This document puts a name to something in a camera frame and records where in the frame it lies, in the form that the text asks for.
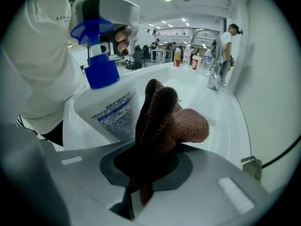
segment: metal bracket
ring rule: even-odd
[[[254,156],[246,157],[241,160],[241,163],[247,162],[243,165],[243,171],[255,178],[258,182],[261,181],[262,163],[261,160]]]

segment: railing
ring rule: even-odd
[[[186,36],[192,36],[196,30],[199,28],[164,28],[164,29],[157,29],[157,30],[148,30],[149,34],[154,35],[154,36],[170,36],[170,35],[186,35]],[[214,37],[208,33],[208,32],[203,32],[199,34],[203,37],[208,37],[208,38],[213,38]]]

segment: black cable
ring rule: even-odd
[[[24,124],[23,124],[23,120],[22,120],[22,118],[21,118],[21,116],[19,116],[18,117],[18,119],[17,119],[17,125],[19,126],[19,127],[21,127],[21,128],[24,128],[24,129],[27,129],[27,130],[29,130],[29,131],[31,131],[32,133],[34,133],[36,136],[38,135],[38,133],[35,131],[35,130],[32,130],[32,129],[29,129],[29,128],[27,128],[27,127],[25,127],[24,126]]]
[[[284,157],[286,154],[288,154],[301,140],[301,134],[299,137],[294,141],[293,144],[289,148],[287,148],[284,152],[282,152],[278,157],[274,158],[273,160],[269,161],[268,163],[263,164],[262,169],[266,168],[267,166],[275,163],[278,161],[280,158]]]

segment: chair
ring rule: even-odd
[[[134,64],[131,65],[131,62],[129,61],[129,65],[126,66],[127,69],[129,70],[137,70],[141,69],[143,64],[142,64],[142,59],[144,59],[144,67],[145,67],[145,58],[143,57],[143,50],[140,48],[140,45],[136,45],[135,47],[135,52],[133,54],[134,58]]]

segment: white shirt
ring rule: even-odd
[[[68,50],[76,25],[74,1],[26,0],[3,40],[9,59],[33,90],[21,115],[40,134],[63,120],[65,101],[87,85]]]
[[[224,32],[221,36],[222,40],[222,49],[223,51],[226,49],[226,44],[227,43],[232,43],[232,34],[230,32]]]

